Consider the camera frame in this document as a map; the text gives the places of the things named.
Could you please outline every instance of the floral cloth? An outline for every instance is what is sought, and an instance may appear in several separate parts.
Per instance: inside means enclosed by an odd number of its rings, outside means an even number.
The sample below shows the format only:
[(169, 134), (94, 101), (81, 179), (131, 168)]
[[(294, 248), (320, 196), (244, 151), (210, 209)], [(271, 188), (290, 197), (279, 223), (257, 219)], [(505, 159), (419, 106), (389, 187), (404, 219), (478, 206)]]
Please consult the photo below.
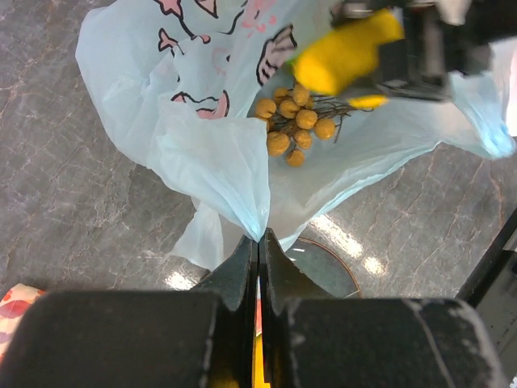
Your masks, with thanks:
[(25, 311), (44, 292), (27, 285), (16, 285), (0, 301), (0, 361)]

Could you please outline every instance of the yellow part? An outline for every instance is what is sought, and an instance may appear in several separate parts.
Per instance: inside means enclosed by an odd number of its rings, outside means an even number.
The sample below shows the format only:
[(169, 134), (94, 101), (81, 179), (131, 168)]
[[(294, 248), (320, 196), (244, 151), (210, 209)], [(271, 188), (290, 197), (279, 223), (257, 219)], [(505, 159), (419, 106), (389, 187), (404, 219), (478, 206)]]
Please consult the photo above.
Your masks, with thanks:
[(375, 109), (388, 102), (383, 95), (365, 95), (347, 101), (355, 109)]
[(310, 91), (338, 95), (378, 65), (377, 47), (404, 37), (390, 11), (336, 28), (311, 44), (294, 62), (296, 80)]
[(254, 358), (254, 388), (270, 388), (271, 385), (264, 382), (264, 358), (262, 354), (262, 334), (255, 339)]

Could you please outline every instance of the printed plastic bag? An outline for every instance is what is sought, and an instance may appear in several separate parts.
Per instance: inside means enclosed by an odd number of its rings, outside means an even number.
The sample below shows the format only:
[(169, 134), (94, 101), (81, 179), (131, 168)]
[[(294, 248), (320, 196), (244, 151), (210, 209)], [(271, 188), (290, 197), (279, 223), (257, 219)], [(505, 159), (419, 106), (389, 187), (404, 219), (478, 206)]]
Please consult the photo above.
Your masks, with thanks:
[(506, 125), (510, 135), (517, 136), (517, 51), (512, 55), (510, 90), (508, 94), (508, 107), (506, 108)]
[(242, 233), (259, 240), (266, 226), (287, 249), (312, 217), (441, 141), (492, 158), (514, 151), (500, 101), (516, 44), (505, 42), (496, 82), (456, 75), (454, 103), (394, 100), (355, 112), (301, 168), (268, 158), (265, 123), (247, 112), (292, 81), (274, 75), (329, 30), (335, 1), (118, 0), (86, 17), (76, 57), (108, 136), (196, 205), (172, 254), (214, 269)]

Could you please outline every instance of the gray marble surface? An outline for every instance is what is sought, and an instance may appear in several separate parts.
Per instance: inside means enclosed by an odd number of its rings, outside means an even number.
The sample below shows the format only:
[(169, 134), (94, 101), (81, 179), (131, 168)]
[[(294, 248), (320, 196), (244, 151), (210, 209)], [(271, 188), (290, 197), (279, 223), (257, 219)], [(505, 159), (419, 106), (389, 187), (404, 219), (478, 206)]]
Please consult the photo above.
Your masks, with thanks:
[[(169, 252), (192, 217), (110, 143), (74, 51), (100, 0), (0, 2), (0, 291), (187, 289)], [(303, 233), (346, 260), (364, 296), (452, 297), (517, 206), (517, 158), (445, 145)]]

